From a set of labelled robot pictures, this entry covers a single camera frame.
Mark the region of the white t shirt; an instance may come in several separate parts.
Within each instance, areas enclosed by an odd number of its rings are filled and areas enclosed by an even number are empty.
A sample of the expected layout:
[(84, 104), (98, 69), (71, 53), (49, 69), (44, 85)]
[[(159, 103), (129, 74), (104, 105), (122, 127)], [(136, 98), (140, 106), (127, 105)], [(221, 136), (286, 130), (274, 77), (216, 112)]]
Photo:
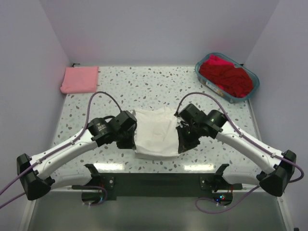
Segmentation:
[(134, 134), (137, 158), (164, 160), (179, 156), (178, 119), (175, 109), (134, 110), (137, 128)]

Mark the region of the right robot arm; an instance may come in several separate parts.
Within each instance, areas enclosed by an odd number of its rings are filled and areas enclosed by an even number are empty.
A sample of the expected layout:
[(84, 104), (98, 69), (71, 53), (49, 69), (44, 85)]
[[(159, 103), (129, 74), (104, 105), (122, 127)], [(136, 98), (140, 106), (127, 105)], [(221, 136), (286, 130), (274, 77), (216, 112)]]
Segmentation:
[(284, 193), (295, 171), (296, 154), (291, 150), (285, 152), (275, 149), (249, 135), (218, 110), (208, 114), (199, 110), (192, 103), (175, 116), (180, 119), (176, 130), (179, 137), (179, 153), (186, 152), (200, 144), (201, 137), (210, 137), (234, 148), (253, 161), (261, 170), (257, 173), (242, 169), (225, 169), (229, 164), (222, 164), (215, 172), (214, 183), (220, 189), (229, 185), (250, 184), (259, 186), (265, 192), (280, 197)]

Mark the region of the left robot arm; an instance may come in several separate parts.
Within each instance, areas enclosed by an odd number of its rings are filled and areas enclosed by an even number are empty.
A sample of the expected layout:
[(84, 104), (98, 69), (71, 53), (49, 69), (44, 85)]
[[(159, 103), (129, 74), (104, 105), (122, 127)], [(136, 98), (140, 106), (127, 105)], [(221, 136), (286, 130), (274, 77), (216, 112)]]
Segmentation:
[(103, 145), (116, 143), (119, 149), (134, 147), (137, 119), (129, 111), (117, 116), (95, 118), (75, 136), (59, 145), (34, 156), (17, 157), (17, 174), (29, 201), (45, 196), (50, 190), (65, 186), (82, 189), (100, 188), (105, 183), (93, 164), (85, 164), (81, 170), (71, 170), (59, 176), (55, 172), (74, 158)]

